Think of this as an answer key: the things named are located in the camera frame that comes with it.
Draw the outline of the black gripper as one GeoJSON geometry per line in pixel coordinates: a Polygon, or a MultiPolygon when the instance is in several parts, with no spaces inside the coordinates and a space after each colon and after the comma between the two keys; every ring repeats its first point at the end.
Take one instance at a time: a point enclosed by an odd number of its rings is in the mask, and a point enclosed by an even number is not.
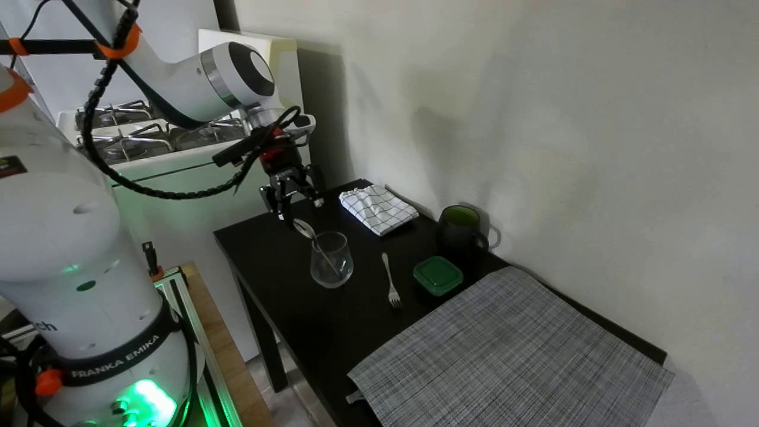
{"type": "Polygon", "coordinates": [[[272,138],[262,150],[262,165],[269,184],[262,187],[262,200],[272,217],[286,221],[275,187],[296,187],[316,209],[326,204],[322,191],[307,177],[300,147],[291,138],[272,138]]]}

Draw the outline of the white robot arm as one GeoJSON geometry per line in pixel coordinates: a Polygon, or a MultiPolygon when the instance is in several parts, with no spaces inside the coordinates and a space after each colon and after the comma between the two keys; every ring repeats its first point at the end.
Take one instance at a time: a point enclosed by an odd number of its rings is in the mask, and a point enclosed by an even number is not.
{"type": "MultiPolygon", "coordinates": [[[[271,67],[248,44],[172,63],[142,41],[141,0],[63,3],[89,28],[85,49],[104,62],[85,117],[115,70],[182,129],[257,108],[253,132],[213,157],[238,171],[300,147],[316,126],[301,107],[275,104],[271,67]]],[[[142,267],[111,191],[122,172],[97,155],[90,123],[82,138],[71,147],[31,100],[29,80],[2,73],[0,291],[36,327],[12,350],[16,424],[181,427],[199,382],[193,327],[142,267]]]]}

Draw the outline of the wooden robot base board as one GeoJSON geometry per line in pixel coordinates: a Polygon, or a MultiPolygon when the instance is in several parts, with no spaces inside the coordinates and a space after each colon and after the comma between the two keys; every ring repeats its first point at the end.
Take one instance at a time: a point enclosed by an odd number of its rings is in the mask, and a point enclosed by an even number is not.
{"type": "Polygon", "coordinates": [[[207,369],[211,375],[208,384],[217,389],[224,420],[227,427],[272,427],[269,405],[253,384],[201,272],[193,263],[182,263],[181,272],[193,327],[199,334],[207,369]]]}

